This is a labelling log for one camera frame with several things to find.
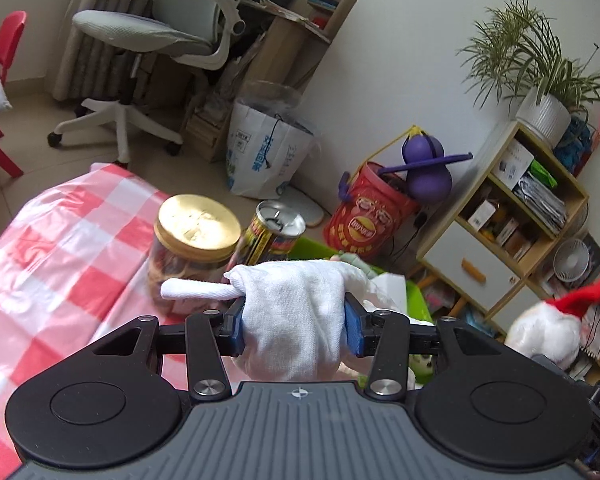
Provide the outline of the white towel cloth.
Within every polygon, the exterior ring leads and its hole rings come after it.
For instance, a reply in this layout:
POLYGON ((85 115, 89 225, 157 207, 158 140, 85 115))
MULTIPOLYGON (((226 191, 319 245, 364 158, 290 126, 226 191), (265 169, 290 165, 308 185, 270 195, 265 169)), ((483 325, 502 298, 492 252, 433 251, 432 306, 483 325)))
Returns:
POLYGON ((347 292, 368 312, 402 313, 361 270, 340 261, 240 264, 224 278, 223 283, 170 278, 160 295, 171 300, 244 298, 245 350, 233 363, 256 382, 328 382, 370 374, 373 360, 357 358, 347 347, 347 292))

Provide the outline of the black yellow drink can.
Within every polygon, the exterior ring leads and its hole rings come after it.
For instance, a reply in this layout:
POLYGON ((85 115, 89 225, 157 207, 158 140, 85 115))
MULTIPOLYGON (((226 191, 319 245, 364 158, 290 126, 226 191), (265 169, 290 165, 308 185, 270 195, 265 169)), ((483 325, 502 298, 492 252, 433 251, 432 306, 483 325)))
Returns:
POLYGON ((226 270, 240 264, 254 266, 265 261, 286 260, 305 230, 302 215, 289 206, 276 200, 258 203, 226 270))

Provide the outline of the green plastic storage bin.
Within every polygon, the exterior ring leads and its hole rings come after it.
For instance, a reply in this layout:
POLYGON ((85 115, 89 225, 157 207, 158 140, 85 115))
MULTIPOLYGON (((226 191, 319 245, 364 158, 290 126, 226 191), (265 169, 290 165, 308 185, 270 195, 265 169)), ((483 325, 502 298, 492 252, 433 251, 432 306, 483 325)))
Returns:
MULTIPOLYGON (((336 255, 336 250, 317 243, 315 240, 311 240, 307 237, 301 237, 294 248, 291 249, 289 258, 296 260, 306 259, 329 259, 331 256, 336 255)), ((422 322, 432 323, 432 318, 426 305, 425 299, 422 296, 419 288, 412 281, 406 280, 407 287, 407 314, 411 318, 422 322)), ((416 376, 416 382, 419 385, 426 384, 432 378, 430 376, 416 376)))

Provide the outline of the purple bouncing ball toy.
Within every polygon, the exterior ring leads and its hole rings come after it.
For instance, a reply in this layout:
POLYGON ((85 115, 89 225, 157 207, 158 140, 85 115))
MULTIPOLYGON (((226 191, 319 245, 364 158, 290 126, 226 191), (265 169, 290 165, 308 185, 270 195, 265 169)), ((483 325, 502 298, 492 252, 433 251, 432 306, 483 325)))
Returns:
POLYGON ((471 153, 445 154, 441 142, 416 125, 404 134, 401 154, 403 165, 382 167, 378 176, 404 174, 406 195, 427 205, 441 203, 451 193, 453 178, 448 167, 474 158, 471 153))

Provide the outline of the santa claus plush toy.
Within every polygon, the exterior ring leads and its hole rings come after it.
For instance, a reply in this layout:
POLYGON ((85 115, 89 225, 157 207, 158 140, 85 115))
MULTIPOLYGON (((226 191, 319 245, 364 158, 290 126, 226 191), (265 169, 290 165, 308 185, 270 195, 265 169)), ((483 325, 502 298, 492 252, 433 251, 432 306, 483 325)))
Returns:
POLYGON ((577 359, 582 318, 593 306, 600 306, 600 280, 522 312, 509 327, 505 344, 527 358, 545 356, 566 370, 577 359))

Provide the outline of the small white desk fan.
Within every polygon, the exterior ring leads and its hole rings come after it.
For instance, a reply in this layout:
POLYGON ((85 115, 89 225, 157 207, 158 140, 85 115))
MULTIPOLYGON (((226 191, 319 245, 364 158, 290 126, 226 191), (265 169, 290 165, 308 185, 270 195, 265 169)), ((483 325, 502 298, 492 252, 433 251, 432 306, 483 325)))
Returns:
POLYGON ((590 264, 590 252, 580 238, 568 238, 558 246, 553 258, 553 271, 558 280, 572 283, 584 277, 590 264))

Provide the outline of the white foam sponge block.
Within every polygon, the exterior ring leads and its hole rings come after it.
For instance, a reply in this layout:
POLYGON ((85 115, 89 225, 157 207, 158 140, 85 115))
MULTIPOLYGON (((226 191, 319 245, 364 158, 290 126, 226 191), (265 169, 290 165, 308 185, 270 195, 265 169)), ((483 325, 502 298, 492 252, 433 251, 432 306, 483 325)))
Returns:
POLYGON ((401 274, 383 273, 372 279, 377 289, 389 298, 396 310, 407 313, 406 279, 401 274))

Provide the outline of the red snack bucket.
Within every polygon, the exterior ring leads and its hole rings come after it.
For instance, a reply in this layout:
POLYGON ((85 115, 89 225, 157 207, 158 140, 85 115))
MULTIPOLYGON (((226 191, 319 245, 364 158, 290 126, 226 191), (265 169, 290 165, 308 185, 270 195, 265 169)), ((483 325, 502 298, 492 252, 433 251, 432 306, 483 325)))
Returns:
POLYGON ((419 203, 406 194, 405 180, 397 174, 380 176, 381 169, 377 162, 366 162, 352 180, 342 176, 340 204, 323 230, 328 247, 370 261, 419 211, 419 203))

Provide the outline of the potted green plant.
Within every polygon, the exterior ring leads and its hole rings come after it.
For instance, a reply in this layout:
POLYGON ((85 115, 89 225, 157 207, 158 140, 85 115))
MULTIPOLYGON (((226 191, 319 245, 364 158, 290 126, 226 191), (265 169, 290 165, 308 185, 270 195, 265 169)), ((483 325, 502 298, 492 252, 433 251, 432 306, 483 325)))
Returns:
POLYGON ((549 148, 562 140, 573 115, 600 103, 600 68, 590 66, 592 58, 565 55, 553 22, 529 0, 506 0, 486 9, 457 51, 474 103, 516 104, 516 120, 549 148))

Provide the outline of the red white checkered tablecloth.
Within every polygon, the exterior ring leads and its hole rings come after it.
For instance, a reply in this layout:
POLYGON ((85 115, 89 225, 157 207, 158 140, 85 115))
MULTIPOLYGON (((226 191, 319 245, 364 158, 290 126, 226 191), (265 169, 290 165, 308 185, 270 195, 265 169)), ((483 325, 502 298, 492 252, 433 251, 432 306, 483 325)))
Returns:
POLYGON ((150 296, 154 222, 166 193, 95 164, 29 200, 0 237, 0 479, 20 460, 4 411, 15 388, 140 315, 183 322, 150 296))

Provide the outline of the white wooden drawer cabinet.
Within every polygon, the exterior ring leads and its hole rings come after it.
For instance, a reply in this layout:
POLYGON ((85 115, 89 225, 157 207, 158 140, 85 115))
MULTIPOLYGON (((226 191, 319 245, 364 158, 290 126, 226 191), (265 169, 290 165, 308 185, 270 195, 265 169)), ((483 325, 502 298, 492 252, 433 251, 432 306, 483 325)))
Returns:
POLYGON ((547 294, 542 264, 566 239, 588 193, 550 147, 515 120, 490 135, 436 212, 417 260, 500 333, 547 294))

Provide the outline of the white blue paper bag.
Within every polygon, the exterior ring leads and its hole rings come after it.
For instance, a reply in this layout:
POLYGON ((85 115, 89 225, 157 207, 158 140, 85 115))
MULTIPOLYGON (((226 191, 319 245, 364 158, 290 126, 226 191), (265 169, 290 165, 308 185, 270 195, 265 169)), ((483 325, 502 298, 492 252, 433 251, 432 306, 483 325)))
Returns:
POLYGON ((314 133, 298 114, 294 88, 248 80, 240 89, 226 141, 230 192, 254 200, 276 200, 314 148, 314 133))

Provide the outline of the gold lid cookie jar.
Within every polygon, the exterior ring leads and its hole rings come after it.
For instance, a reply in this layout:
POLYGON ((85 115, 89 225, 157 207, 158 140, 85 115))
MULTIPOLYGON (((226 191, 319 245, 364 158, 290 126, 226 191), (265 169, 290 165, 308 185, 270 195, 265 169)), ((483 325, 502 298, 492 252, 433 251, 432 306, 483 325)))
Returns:
POLYGON ((147 281, 156 305, 177 316, 202 311, 204 299, 164 299, 169 278, 217 282, 234 254, 242 227, 233 211, 209 197, 180 194, 167 198, 154 223, 147 281))

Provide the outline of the grey white office chair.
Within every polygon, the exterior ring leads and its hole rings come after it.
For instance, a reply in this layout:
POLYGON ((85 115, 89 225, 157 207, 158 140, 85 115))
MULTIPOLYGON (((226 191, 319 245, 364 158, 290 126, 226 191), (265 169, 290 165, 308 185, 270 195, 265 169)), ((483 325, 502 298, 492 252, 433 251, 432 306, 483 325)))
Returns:
POLYGON ((224 18, 220 43, 212 50, 212 43, 192 34, 193 23, 180 18, 187 3, 193 0, 152 0, 159 7, 159 18, 145 18, 129 13, 101 10, 84 10, 73 15, 72 24, 80 32, 109 44, 119 50, 134 54, 128 78, 125 79, 120 98, 115 101, 86 99, 80 107, 84 114, 58 124, 46 136, 47 145, 58 148, 62 137, 69 132, 96 127, 112 122, 116 126, 118 158, 114 163, 128 168, 130 157, 128 127, 134 126, 156 138, 166 141, 166 152, 171 156, 181 153, 182 136, 147 117, 133 105, 137 86, 137 72, 143 56, 149 53, 169 55, 183 65, 218 70, 226 62, 230 52, 230 38, 244 32, 245 22, 239 16, 240 0, 210 0, 224 18))

